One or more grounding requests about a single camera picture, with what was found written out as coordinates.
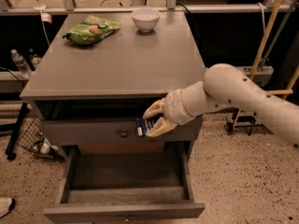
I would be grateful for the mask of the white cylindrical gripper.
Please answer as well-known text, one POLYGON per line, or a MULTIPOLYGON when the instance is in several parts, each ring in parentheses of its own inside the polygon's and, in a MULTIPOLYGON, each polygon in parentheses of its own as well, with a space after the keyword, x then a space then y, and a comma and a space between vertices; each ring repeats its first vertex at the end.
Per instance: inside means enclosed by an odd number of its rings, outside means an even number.
POLYGON ((150 119, 163 114, 146 132, 147 137, 158 137, 174 130, 177 125, 184 125, 196 118, 194 109, 196 98, 189 91, 178 89, 170 91, 165 99, 155 101, 143 114, 143 119, 150 119))

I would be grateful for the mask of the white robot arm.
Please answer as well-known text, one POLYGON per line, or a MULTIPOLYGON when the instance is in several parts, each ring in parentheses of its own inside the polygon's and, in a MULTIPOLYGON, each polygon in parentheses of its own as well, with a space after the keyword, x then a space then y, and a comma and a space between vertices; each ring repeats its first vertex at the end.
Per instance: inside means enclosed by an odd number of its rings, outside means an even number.
POLYGON ((299 105, 264 91, 241 70, 226 63, 209 67, 201 81, 170 91, 154 102, 143 118, 160 117, 146 136, 160 136, 200 115, 228 107, 253 113, 272 133, 291 145, 299 144, 299 105))

